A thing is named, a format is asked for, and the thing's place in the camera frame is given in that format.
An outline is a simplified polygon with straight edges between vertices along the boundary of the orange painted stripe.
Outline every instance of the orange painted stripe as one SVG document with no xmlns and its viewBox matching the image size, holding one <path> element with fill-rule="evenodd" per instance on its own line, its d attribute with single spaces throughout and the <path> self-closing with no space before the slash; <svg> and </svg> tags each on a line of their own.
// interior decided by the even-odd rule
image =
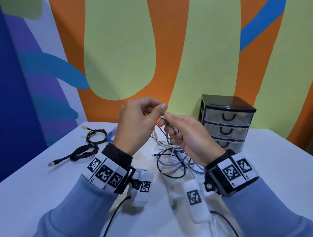
<svg viewBox="0 0 313 237">
<path fill-rule="evenodd" d="M 313 82 L 287 140 L 305 150 L 313 138 Z"/>
<path fill-rule="evenodd" d="M 85 74 L 85 0 L 49 0 L 67 61 Z"/>
<path fill-rule="evenodd" d="M 188 19 L 188 0 L 147 0 L 156 44 L 156 69 L 151 82 L 124 100 L 106 100 L 91 89 L 78 89 L 88 121 L 117 122 L 128 100 L 152 96 L 168 103 L 179 69 Z"/>
<path fill-rule="evenodd" d="M 254 105 L 260 91 L 282 18 L 283 14 L 239 54 L 234 96 L 239 96 L 251 105 Z"/>
<path fill-rule="evenodd" d="M 264 7 L 267 0 L 241 0 L 241 29 L 243 29 Z"/>
</svg>

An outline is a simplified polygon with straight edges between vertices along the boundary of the person's left hand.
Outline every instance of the person's left hand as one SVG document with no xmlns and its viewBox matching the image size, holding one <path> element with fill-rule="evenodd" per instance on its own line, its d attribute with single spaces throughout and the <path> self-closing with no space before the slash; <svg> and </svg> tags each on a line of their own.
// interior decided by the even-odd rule
<svg viewBox="0 0 313 237">
<path fill-rule="evenodd" d="M 130 100 L 122 107 L 113 144 L 133 156 L 149 139 L 167 104 L 152 97 Z"/>
</svg>

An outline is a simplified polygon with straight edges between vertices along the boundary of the green painted shape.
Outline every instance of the green painted shape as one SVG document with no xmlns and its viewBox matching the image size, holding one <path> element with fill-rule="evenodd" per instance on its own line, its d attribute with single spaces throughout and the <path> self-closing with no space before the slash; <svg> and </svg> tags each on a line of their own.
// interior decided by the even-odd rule
<svg viewBox="0 0 313 237">
<path fill-rule="evenodd" d="M 233 95 L 240 0 L 190 1 L 182 59 L 168 111 L 198 117 L 202 94 Z"/>
<path fill-rule="evenodd" d="M 0 0 L 2 12 L 8 15 L 36 20 L 42 15 L 41 0 Z"/>
<path fill-rule="evenodd" d="M 121 100 L 154 75 L 155 41 L 146 1 L 86 0 L 85 71 L 92 91 Z"/>
<path fill-rule="evenodd" d="M 251 127 L 287 138 L 313 78 L 313 1 L 288 0 L 254 107 Z"/>
</svg>

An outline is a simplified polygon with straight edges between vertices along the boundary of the colorful mural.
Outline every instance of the colorful mural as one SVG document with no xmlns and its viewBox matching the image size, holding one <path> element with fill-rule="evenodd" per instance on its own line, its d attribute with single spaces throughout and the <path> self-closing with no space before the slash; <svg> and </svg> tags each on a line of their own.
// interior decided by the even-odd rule
<svg viewBox="0 0 313 237">
<path fill-rule="evenodd" d="M 252 127 L 313 136 L 309 0 L 0 0 L 48 145 L 153 96 L 196 116 L 201 94 L 257 108 Z"/>
</svg>

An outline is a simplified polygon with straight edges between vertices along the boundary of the person's right hand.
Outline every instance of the person's right hand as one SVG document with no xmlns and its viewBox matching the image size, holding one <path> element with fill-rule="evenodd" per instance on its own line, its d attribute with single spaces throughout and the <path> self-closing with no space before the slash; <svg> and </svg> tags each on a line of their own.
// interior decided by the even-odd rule
<svg viewBox="0 0 313 237">
<path fill-rule="evenodd" d="M 162 127 L 166 124 L 164 130 L 170 135 L 171 143 L 184 149 L 186 154 L 197 164 L 206 166 L 226 152 L 195 118 L 172 115 L 168 112 L 165 114 L 165 118 L 178 128 L 179 132 L 176 133 L 164 119 L 159 121 L 158 126 Z"/>
</svg>

